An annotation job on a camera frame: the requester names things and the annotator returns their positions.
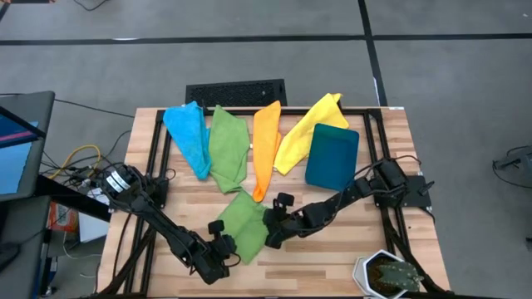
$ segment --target green cloth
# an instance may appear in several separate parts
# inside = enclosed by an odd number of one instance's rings
[[[210,174],[223,194],[241,189],[247,174],[249,132],[245,120],[216,106],[210,126]]]
[[[268,228],[263,223],[266,207],[255,203],[251,195],[240,191],[218,216],[224,220],[225,230],[236,243],[236,253],[248,265],[264,247]]]

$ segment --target wooden table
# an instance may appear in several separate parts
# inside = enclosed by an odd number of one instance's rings
[[[156,108],[142,108],[138,109],[135,115],[126,163],[141,171],[146,168],[156,111]],[[392,157],[416,155],[406,112],[403,109],[382,108],[382,114]],[[252,133],[253,116],[240,117],[248,121],[249,132]],[[282,116],[279,125],[281,134],[286,135],[302,117]],[[346,118],[349,129],[360,134],[357,160],[357,169],[360,169],[371,162],[364,124],[361,116],[347,115]],[[207,117],[208,127],[210,121],[211,117]],[[372,128],[381,157],[377,125],[372,123]],[[160,135],[155,169],[159,169],[164,135]],[[323,201],[332,196],[332,191],[305,184],[306,162],[301,161],[286,176],[274,172],[263,204],[271,207],[272,199],[278,192],[295,196],[293,208]],[[410,159],[402,159],[399,164],[407,174],[419,171],[418,164]],[[184,225],[210,240],[207,224],[217,218],[236,194],[221,194],[210,177],[206,181],[199,181],[174,142],[170,148],[168,167],[175,169],[177,175],[170,181],[165,214],[179,225]],[[242,185],[248,192],[253,192],[255,175],[252,150],[249,151],[248,157],[248,176]],[[404,208],[403,211],[412,253],[434,281],[448,289],[449,283],[432,219],[418,208]],[[126,213],[122,212],[115,213],[111,218],[98,276],[100,290],[111,280],[116,247],[125,220]],[[135,217],[132,217],[126,229],[118,259],[119,269],[131,251],[134,220]],[[345,208],[327,228],[312,236],[291,238],[283,243],[280,250],[264,248],[250,265],[240,264],[232,267],[230,277],[218,280],[210,286],[203,283],[197,274],[190,277],[189,269],[171,254],[166,241],[158,235],[148,294],[151,297],[362,296],[361,290],[352,279],[355,261],[358,257],[368,256],[383,248],[386,248],[386,244],[381,216],[373,204],[373,198],[362,199]],[[143,265],[144,259],[141,257],[135,271],[133,291],[140,288]]]

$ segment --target blue towel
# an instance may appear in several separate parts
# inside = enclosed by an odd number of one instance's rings
[[[195,101],[166,110],[166,128],[198,179],[207,179],[210,170],[209,130],[203,110]]]

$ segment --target white pot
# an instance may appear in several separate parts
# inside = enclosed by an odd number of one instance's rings
[[[379,294],[378,292],[373,291],[373,289],[371,289],[371,287],[369,286],[369,281],[367,280],[367,264],[374,257],[376,257],[379,254],[385,254],[388,257],[391,257],[391,258],[393,258],[394,260],[396,260],[398,262],[404,262],[399,257],[394,256],[393,254],[389,253],[386,250],[379,250],[379,251],[375,252],[370,257],[359,257],[357,259],[357,263],[355,264],[355,268],[352,270],[352,279],[355,280],[357,285],[361,288],[361,290],[366,295],[375,296],[375,297],[381,298],[381,299],[397,299],[402,294],[406,293],[406,290],[402,290],[402,291],[398,292],[396,295],[393,295],[393,296],[390,296],[390,297],[385,297],[385,296]]]

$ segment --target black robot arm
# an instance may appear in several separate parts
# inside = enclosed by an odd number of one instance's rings
[[[408,192],[408,178],[395,159],[381,159],[361,171],[366,175],[351,181],[347,187],[321,203],[310,203],[294,212],[287,213],[293,205],[293,196],[280,193],[273,200],[273,208],[264,213],[263,222],[268,227],[266,246],[281,248],[284,240],[298,236],[305,238],[330,224],[341,209],[374,194],[401,198]],[[367,178],[373,170],[373,177]]]
[[[209,224],[214,240],[205,241],[198,233],[176,225],[160,210],[157,199],[166,196],[168,180],[143,176],[136,168],[122,165],[101,181],[101,189],[110,199],[111,206],[141,217],[150,229],[161,234],[171,252],[186,266],[190,273],[197,272],[203,281],[212,284],[229,276],[224,261],[236,251],[234,240],[222,235],[224,222]]]

